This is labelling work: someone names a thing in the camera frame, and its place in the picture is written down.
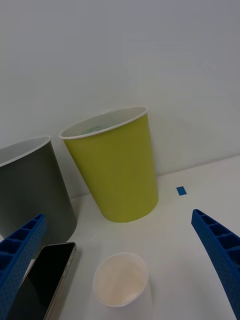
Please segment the white table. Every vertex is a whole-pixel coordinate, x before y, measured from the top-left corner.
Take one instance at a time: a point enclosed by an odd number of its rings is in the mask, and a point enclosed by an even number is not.
[[[180,186],[187,195],[179,196]],[[106,220],[91,195],[73,201],[78,223],[70,241],[81,256],[59,299],[59,320],[103,320],[92,295],[93,276],[119,252],[146,261],[155,319],[236,320],[191,218],[198,208],[240,235],[240,156],[161,176],[158,189],[155,209],[129,223]]]

